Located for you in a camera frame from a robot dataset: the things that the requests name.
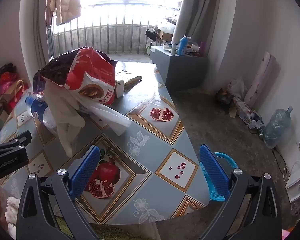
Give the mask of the Pepsi plastic bottle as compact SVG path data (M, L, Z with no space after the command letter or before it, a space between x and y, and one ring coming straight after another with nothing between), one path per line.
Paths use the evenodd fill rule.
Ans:
M50 107L39 94L27 96L25 103L30 116L42 123L52 134L57 135L57 126Z

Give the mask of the gold tissue pack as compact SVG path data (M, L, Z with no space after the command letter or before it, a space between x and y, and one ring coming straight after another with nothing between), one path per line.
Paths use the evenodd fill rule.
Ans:
M115 85L115 98L120 98L123 96L124 91L131 89L133 86L137 85L142 81L141 76L136 76L129 79L128 81L116 81Z

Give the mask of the red white snack bag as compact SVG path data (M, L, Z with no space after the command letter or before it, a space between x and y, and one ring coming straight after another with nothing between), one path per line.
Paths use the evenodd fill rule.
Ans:
M40 69L33 78L33 91L44 91L45 82L74 91L103 105L115 99L116 60L93 47L64 53Z

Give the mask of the blue plastic trash basket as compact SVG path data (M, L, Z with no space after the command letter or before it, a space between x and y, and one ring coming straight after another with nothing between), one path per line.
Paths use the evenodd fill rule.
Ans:
M238 168L238 165L232 157L225 153L215 152L215 157L219 163L219 167L215 171L212 170L215 165L209 167L208 171L206 170L206 164L200 162L199 165L208 185L210 199L217 202L224 202L230 194L228 187L231 187L231 172L233 169Z

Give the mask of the fruit pattern tablecloth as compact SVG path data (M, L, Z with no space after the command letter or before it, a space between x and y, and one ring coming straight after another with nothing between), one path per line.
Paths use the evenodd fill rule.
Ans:
M90 222L151 223L209 204L209 189L198 158L156 66L119 62L116 75L125 81L142 78L112 104L131 125L116 135L101 117L86 116L72 157L66 155L56 136L30 116L25 99L20 99L0 132L0 143L30 131L32 141L26 148L30 162L0 181L9 194L20 198L29 174L43 177L68 168L95 145L102 159L91 189L76 199Z

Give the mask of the red bags pile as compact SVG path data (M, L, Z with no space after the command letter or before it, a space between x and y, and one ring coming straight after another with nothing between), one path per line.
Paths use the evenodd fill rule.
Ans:
M15 65L8 63L0 67L0 129L28 89Z

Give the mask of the large water jug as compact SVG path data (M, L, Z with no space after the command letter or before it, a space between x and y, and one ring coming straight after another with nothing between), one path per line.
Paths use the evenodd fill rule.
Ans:
M271 116L269 122L263 129L263 140L267 148L275 148L278 141L282 138L292 124L292 106L287 109L277 109Z

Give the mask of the floor clutter pile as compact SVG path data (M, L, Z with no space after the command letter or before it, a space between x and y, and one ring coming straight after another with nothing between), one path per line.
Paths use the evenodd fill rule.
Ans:
M229 111L229 116L238 116L249 129L259 130L264 127L262 118L252 110L243 98L247 92L242 77L232 79L226 88L221 88L215 94L215 103L224 110Z

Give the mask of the grey cabinet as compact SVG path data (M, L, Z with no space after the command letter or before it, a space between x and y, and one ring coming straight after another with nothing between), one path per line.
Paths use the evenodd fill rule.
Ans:
M171 55L162 46L151 47L150 59L170 93L199 87L209 62L206 57Z

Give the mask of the pink rolled mat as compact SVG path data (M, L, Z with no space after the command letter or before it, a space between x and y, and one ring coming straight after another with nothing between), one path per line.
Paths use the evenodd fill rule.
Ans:
M244 98L245 104L250 108L254 106L276 65L276 58L265 51L256 76Z

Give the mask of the blue bottle on cabinet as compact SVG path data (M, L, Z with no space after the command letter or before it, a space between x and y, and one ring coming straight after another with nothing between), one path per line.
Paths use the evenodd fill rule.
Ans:
M180 39L179 48L178 48L178 55L179 56L184 56L185 55L188 41L189 41L189 38L187 36L183 36Z

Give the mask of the grey curtain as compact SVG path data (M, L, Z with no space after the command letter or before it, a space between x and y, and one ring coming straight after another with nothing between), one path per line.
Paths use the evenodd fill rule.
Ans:
M203 55L207 56L213 42L221 38L219 31L229 35L235 7L236 0L183 0L172 43L189 36L192 43L203 45Z

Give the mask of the beige hanging jacket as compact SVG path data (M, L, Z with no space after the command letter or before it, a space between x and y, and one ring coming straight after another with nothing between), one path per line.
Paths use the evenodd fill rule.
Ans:
M46 0L46 25L52 24L56 13L56 25L69 23L81 16L80 0Z

